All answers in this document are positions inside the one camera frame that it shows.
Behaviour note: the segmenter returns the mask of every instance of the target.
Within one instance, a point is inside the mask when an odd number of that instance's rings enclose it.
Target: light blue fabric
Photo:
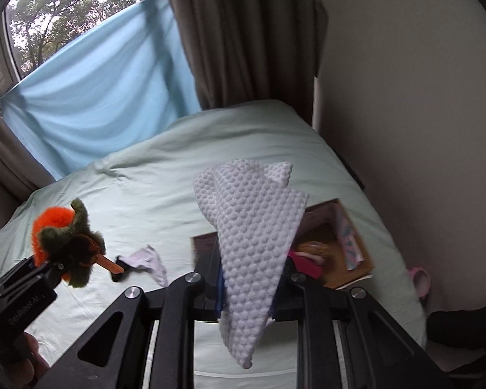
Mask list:
[[[56,178],[200,111],[169,0],[144,0],[66,45],[0,98]]]

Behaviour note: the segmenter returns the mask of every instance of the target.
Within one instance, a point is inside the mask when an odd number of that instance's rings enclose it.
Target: brown box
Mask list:
[[[217,232],[192,238],[196,258],[213,250]],[[306,209],[292,247],[307,241],[328,244],[331,255],[320,278],[326,287],[343,288],[371,277],[373,263],[340,200],[333,199]]]

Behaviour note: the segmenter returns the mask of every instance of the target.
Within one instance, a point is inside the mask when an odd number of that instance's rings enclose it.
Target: bed sheet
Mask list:
[[[32,221],[48,206],[68,206],[75,197],[87,206],[91,229],[103,233],[111,259],[151,244],[170,281],[190,272],[190,238],[214,230],[198,209],[192,180],[209,166],[237,158],[291,162],[290,185],[309,193],[308,205],[340,198],[375,264],[373,278],[361,285],[418,343],[425,343],[423,310],[376,211],[323,139],[292,108],[273,100],[182,118],[160,135],[36,191],[0,230],[0,276],[31,254]],[[28,329],[40,342],[41,354],[55,362],[131,285],[158,288],[145,272],[131,272],[114,283],[99,267],[84,289],[61,283],[56,301]],[[254,365],[243,370],[224,347],[218,325],[196,323],[194,359],[198,388],[295,387],[296,324],[268,326]]]

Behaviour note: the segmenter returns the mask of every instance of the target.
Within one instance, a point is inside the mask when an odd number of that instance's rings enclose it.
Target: stuffed animal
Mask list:
[[[70,206],[71,209],[47,208],[34,221],[31,242],[35,266],[45,261],[57,262],[70,254],[75,262],[62,278],[75,288],[88,283],[94,263],[114,274],[123,272],[122,267],[104,256],[105,241],[99,232],[90,230],[83,202],[76,198]]]

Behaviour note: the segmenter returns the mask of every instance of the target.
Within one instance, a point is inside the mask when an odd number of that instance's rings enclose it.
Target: metal screw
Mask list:
[[[293,282],[297,282],[298,284],[300,284],[306,280],[306,275],[302,272],[293,272],[290,275],[290,279],[293,280]]]
[[[364,290],[361,287],[351,288],[350,292],[351,292],[351,297],[358,298],[359,300],[362,299],[362,298],[365,298],[365,296],[367,295],[366,290]]]
[[[126,298],[137,298],[140,295],[140,288],[139,287],[130,287],[126,288],[124,292],[124,296]]]
[[[198,272],[189,272],[187,275],[185,275],[185,280],[190,284],[198,282],[201,278],[202,276]]]

